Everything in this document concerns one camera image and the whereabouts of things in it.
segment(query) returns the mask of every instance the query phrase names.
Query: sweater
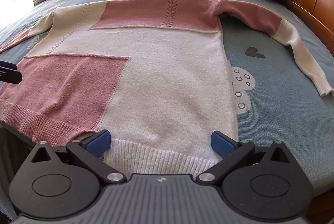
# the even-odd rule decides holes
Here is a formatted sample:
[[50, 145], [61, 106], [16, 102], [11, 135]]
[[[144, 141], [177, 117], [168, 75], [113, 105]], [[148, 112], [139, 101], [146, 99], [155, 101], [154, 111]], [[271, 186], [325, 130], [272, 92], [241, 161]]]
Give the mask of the sweater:
[[320, 96], [333, 92], [297, 30], [261, 6], [232, 0], [116, 0], [57, 8], [0, 52], [50, 29], [0, 89], [0, 120], [33, 141], [65, 145], [108, 129], [105, 162], [131, 173], [191, 173], [220, 158], [210, 137], [238, 140], [234, 76], [218, 15], [291, 46]]

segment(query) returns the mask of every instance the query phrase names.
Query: blue bed sheet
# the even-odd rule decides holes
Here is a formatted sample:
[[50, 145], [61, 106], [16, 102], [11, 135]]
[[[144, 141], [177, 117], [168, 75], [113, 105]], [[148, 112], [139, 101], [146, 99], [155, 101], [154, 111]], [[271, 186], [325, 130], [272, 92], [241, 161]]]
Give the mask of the blue bed sheet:
[[[48, 0], [0, 32], [8, 42], [59, 6], [105, 0]], [[315, 34], [291, 11], [275, 0], [240, 0], [259, 4], [286, 18], [299, 31], [334, 87], [334, 57]], [[222, 17], [223, 43], [231, 67], [248, 71], [256, 81], [247, 90], [251, 108], [238, 116], [239, 139], [269, 146], [284, 141], [312, 182], [315, 195], [334, 186], [334, 97], [321, 98], [313, 83], [295, 64], [290, 47], [233, 17]], [[34, 36], [0, 54], [0, 60], [18, 63], [48, 32]]]

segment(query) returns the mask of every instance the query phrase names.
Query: black tool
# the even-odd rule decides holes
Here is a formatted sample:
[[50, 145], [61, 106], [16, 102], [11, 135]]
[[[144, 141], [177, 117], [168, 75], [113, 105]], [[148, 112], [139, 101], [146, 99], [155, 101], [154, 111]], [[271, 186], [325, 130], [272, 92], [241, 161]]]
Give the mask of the black tool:
[[80, 140], [57, 148], [40, 142], [10, 185], [21, 214], [13, 223], [307, 223], [312, 185], [283, 142], [255, 147], [219, 131], [211, 141], [224, 159], [196, 179], [132, 174], [128, 181]]
[[0, 81], [19, 84], [22, 81], [22, 74], [16, 69], [16, 64], [0, 61]]

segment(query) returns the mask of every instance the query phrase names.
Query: bed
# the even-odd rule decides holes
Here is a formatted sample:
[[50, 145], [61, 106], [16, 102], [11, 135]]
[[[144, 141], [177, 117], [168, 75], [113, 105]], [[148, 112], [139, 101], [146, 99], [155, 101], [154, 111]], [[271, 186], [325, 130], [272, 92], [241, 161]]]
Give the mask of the bed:
[[[4, 45], [57, 7], [96, 1], [106, 0], [36, 0], [31, 13], [1, 31], [0, 43]], [[237, 1], [260, 5], [292, 23], [334, 87], [331, 0]], [[314, 199], [308, 218], [315, 223], [325, 223], [334, 216], [331, 190], [334, 187], [334, 97], [319, 97], [312, 82], [295, 64], [290, 48], [268, 40], [264, 33], [229, 15], [221, 15], [220, 20], [231, 68], [254, 79], [254, 85], [243, 90], [249, 99], [247, 108], [237, 110], [239, 140], [248, 139], [260, 146], [268, 146], [272, 140], [283, 140], [312, 182], [315, 196], [319, 196]], [[48, 32], [6, 50], [0, 54], [0, 60], [18, 64]], [[31, 138], [22, 136], [15, 127], [4, 126], [32, 143]]]

